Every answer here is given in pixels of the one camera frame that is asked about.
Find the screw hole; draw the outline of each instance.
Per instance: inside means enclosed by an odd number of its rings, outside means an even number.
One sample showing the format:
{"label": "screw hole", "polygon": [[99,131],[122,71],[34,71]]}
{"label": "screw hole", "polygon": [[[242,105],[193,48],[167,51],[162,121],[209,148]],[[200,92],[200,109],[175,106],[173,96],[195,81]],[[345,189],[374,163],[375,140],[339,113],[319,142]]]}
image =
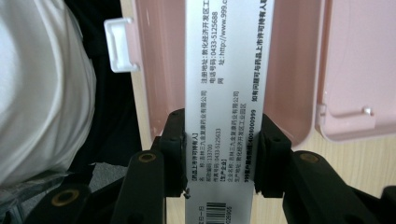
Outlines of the screw hole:
{"label": "screw hole", "polygon": [[359,217],[352,216],[352,215],[346,215],[344,217],[344,220],[346,221],[346,223],[349,223],[349,224],[364,224],[364,222]]}
{"label": "screw hole", "polygon": [[278,138],[278,137],[273,137],[273,141],[274,141],[274,142],[280,142],[281,140],[280,140],[280,138]]}
{"label": "screw hole", "polygon": [[77,189],[66,189],[55,196],[53,196],[51,203],[54,206],[62,207],[72,203],[78,198],[79,191]]}
{"label": "screw hole", "polygon": [[157,157],[152,153],[145,153],[139,156],[139,160],[142,162],[151,162],[155,161]]}
{"label": "screw hole", "polygon": [[315,155],[311,153],[303,153],[300,155],[300,159],[303,161],[308,161],[311,163],[317,163],[319,161],[319,158],[316,157]]}
{"label": "screw hole", "polygon": [[140,213],[132,213],[129,217],[128,217],[128,224],[141,224],[144,221],[144,217],[142,214]]}

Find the white fabric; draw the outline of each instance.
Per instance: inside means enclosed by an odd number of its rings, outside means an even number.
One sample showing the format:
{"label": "white fabric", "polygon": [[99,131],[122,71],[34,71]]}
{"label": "white fabric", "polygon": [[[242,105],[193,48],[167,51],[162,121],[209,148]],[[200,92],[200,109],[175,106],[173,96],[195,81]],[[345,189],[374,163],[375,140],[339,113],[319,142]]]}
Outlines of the white fabric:
{"label": "white fabric", "polygon": [[0,187],[68,169],[86,140],[95,77],[58,0],[0,0]]}

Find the pink plastic box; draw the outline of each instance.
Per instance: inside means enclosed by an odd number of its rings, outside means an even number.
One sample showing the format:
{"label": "pink plastic box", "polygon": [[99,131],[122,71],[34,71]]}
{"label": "pink plastic box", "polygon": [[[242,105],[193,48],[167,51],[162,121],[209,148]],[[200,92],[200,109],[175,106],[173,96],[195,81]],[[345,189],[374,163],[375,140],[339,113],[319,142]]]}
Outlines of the pink plastic box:
{"label": "pink plastic box", "polygon": [[[139,39],[131,61],[141,63],[153,137],[184,107],[184,0],[134,6],[138,29],[127,39]],[[389,0],[276,1],[264,110],[293,147],[314,127],[336,142],[396,133],[395,8]]]}

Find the barcode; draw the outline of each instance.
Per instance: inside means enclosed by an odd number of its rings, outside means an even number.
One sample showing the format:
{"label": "barcode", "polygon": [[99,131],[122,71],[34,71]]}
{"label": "barcode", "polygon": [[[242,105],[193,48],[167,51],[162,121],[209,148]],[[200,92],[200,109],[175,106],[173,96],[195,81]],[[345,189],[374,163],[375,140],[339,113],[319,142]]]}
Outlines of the barcode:
{"label": "barcode", "polygon": [[224,224],[226,215],[225,203],[206,204],[206,224]]}

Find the white latch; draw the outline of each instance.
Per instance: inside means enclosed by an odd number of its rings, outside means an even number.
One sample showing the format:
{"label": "white latch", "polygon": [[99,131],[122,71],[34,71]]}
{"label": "white latch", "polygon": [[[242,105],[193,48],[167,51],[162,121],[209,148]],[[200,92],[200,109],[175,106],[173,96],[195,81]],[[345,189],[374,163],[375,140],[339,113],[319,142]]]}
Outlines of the white latch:
{"label": "white latch", "polygon": [[327,106],[323,104],[317,104],[317,115],[315,119],[315,126],[321,126],[324,124],[326,119]]}
{"label": "white latch", "polygon": [[111,70],[115,73],[135,72],[139,70],[139,59],[130,50],[138,50],[134,32],[137,24],[131,18],[120,18],[105,21],[106,41]]}

